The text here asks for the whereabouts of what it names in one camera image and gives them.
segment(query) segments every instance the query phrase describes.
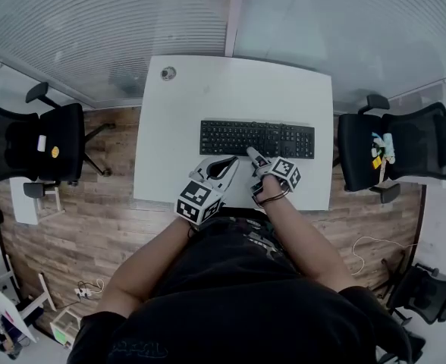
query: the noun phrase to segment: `yellow sticker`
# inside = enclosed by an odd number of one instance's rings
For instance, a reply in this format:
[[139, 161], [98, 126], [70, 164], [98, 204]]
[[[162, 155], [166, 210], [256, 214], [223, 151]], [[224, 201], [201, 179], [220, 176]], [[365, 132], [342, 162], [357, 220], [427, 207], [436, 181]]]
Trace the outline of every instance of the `yellow sticker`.
[[51, 156], [53, 158], [57, 158], [59, 155], [59, 148], [57, 146], [54, 146], [53, 149], [51, 150]]
[[382, 164], [382, 158], [377, 156], [372, 163], [373, 163], [373, 168], [376, 170]]

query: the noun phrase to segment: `wood plank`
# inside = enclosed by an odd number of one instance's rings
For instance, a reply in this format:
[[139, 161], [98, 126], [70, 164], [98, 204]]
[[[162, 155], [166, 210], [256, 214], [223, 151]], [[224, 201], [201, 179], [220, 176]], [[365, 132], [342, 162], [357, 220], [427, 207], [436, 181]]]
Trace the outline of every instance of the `wood plank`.
[[[99, 165], [112, 169], [111, 177], [100, 177], [83, 166], [77, 187], [62, 184], [61, 201], [66, 213], [37, 226], [19, 224], [14, 219], [8, 181], [0, 183], [0, 209], [4, 212], [2, 237], [11, 256], [22, 292], [37, 295], [41, 287], [38, 272], [46, 277], [58, 306], [77, 300], [74, 288], [78, 281], [107, 284], [117, 267], [140, 246], [150, 241], [174, 218], [172, 204], [142, 201], [133, 195], [133, 169], [139, 127], [140, 108], [90, 111], [85, 114], [86, 131], [102, 123], [116, 123], [87, 144], [87, 152]], [[402, 184], [401, 195], [382, 205], [379, 196], [368, 190], [344, 191], [341, 167], [333, 169], [329, 210], [302, 212], [339, 250], [351, 271], [361, 268], [361, 261], [351, 252], [361, 236], [413, 242], [419, 217], [421, 189]], [[55, 206], [53, 199], [46, 208]], [[390, 243], [361, 240], [356, 253], [366, 260], [356, 276], [361, 284], [374, 287], [387, 278], [381, 259], [398, 262], [401, 248]], [[79, 315], [96, 307], [83, 300], [72, 306]], [[51, 333], [49, 322], [56, 313], [46, 309], [38, 325]]]

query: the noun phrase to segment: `black keyboard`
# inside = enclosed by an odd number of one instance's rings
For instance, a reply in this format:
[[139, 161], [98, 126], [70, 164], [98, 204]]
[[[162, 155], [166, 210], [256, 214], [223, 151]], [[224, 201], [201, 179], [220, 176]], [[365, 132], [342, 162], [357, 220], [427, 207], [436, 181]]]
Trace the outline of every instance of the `black keyboard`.
[[314, 159], [314, 128], [242, 121], [201, 121], [200, 155], [247, 155]]

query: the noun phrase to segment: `hand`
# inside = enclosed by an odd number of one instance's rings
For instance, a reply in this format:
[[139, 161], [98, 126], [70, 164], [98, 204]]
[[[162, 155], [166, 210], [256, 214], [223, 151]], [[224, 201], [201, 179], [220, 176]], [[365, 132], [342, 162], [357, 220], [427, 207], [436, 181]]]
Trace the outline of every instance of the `hand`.
[[261, 202], [265, 199], [278, 196], [282, 193], [282, 187], [274, 175], [266, 175], [262, 179], [263, 191], [256, 196], [256, 200]]

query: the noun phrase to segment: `office chair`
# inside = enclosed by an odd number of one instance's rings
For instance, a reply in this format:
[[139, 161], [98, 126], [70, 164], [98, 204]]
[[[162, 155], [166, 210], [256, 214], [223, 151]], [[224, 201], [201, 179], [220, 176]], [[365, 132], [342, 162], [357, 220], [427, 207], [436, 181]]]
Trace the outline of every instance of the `office chair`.
[[333, 167], [341, 163], [346, 190], [370, 189], [380, 194], [387, 203], [400, 194], [400, 184], [388, 189], [376, 187], [380, 167], [372, 166], [372, 133], [383, 136], [391, 133], [395, 151], [395, 163], [386, 164], [384, 180], [396, 180], [406, 175], [433, 177], [446, 180], [446, 109], [441, 102], [410, 113], [382, 117], [365, 115], [371, 109], [390, 109], [388, 100], [380, 95], [366, 97], [368, 105], [357, 115], [339, 117], [339, 157]]
[[388, 284], [393, 285], [387, 302], [390, 313], [396, 312], [402, 322], [408, 323], [410, 319], [396, 310], [398, 307], [404, 307], [416, 312], [428, 324], [433, 324], [435, 321], [445, 322], [446, 281], [437, 279], [438, 273], [438, 268], [417, 263], [408, 268], [399, 281], [395, 279], [388, 281]]
[[48, 83], [39, 83], [26, 95], [26, 102], [38, 99], [54, 109], [38, 116], [22, 115], [0, 108], [0, 181], [26, 177], [32, 181], [54, 181], [24, 187], [28, 196], [37, 198], [62, 181], [76, 185], [83, 161], [98, 174], [108, 177], [110, 169], [100, 169], [85, 153], [85, 143], [115, 124], [103, 124], [85, 136], [83, 110], [78, 103], [60, 106], [46, 97]]

